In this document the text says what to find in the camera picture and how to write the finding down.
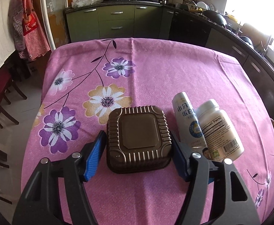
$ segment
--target blue circular logo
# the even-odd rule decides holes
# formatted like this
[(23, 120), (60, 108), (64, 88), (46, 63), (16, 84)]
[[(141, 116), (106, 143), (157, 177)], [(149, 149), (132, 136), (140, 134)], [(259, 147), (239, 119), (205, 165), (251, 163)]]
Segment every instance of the blue circular logo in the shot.
[(199, 126), (199, 123), (198, 121), (193, 121), (191, 124), (190, 124), (190, 127), (189, 127), (189, 132), (190, 134), (195, 137), (195, 138), (200, 138), (203, 136), (203, 133), (201, 131), (201, 128)]

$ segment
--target blue gripper pad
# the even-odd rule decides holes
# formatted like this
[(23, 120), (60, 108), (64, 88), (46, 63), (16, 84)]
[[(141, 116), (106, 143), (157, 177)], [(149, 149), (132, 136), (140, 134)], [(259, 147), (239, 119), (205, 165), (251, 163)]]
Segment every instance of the blue gripper pad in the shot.
[(92, 148), (92, 151), (90, 152), (89, 157), (87, 158), (86, 170), (84, 173), (84, 178), (86, 181), (89, 181), (97, 171), (97, 166), (106, 146), (106, 144), (103, 142), (104, 141), (101, 141), (101, 138), (98, 138), (94, 144), (94, 147)]
[[(180, 177), (184, 179), (185, 182), (190, 182), (191, 177), (188, 174), (188, 166), (189, 163), (187, 163), (186, 159), (183, 156), (183, 153), (181, 152), (181, 149), (179, 148), (177, 142), (172, 138), (172, 148), (173, 148), (173, 162), (177, 169), (177, 172)], [(214, 178), (209, 178), (208, 184), (212, 183), (214, 181)]]

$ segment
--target yellow flower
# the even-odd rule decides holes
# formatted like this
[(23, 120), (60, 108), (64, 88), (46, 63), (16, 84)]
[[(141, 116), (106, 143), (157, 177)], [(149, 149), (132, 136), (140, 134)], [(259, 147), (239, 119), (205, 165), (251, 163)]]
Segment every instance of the yellow flower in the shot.
[(100, 124), (106, 124), (110, 112), (114, 109), (130, 107), (132, 98), (122, 96), (125, 91), (125, 88), (118, 88), (114, 84), (105, 87), (98, 86), (95, 90), (89, 91), (88, 95), (91, 99), (83, 104), (86, 108), (86, 116), (92, 117), (96, 115)]
[(43, 114), (44, 114), (44, 105), (41, 104), (41, 106), (40, 106), (40, 108), (39, 108), (39, 111), (38, 111), (38, 113), (37, 113), (37, 116), (36, 116), (36, 118), (35, 118), (35, 120), (34, 120), (33, 128), (40, 124), (40, 119), (39, 119), (39, 118), (40, 118)]

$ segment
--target pink tablecloth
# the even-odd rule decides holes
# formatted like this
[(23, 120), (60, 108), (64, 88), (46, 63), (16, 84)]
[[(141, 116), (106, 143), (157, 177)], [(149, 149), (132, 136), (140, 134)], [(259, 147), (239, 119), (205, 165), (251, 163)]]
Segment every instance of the pink tablecloth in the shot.
[[(173, 96), (186, 91), (193, 107), (214, 98), (227, 111), (245, 151), (235, 162), (260, 220), (274, 208), (274, 130), (257, 91), (235, 58), (198, 46), (151, 39), (94, 40), (55, 50), (48, 63), (43, 102), (28, 140), (22, 189), (39, 160), (64, 159), (106, 131), (117, 107), (156, 105), (177, 133)], [(61, 206), (71, 223), (63, 180)], [(85, 184), (99, 224), (174, 224), (188, 183), (171, 162), (162, 170), (115, 174), (104, 152)], [(208, 220), (209, 185), (202, 222)]]

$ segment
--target white bottle cap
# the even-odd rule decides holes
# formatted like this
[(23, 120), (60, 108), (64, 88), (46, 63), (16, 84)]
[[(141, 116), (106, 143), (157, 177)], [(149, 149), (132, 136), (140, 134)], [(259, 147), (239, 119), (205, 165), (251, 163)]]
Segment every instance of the white bottle cap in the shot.
[(204, 112), (208, 111), (211, 108), (219, 107), (218, 103), (214, 99), (210, 99), (206, 101), (205, 103), (201, 104), (196, 110), (195, 114), (199, 118), (200, 115), (202, 115)]

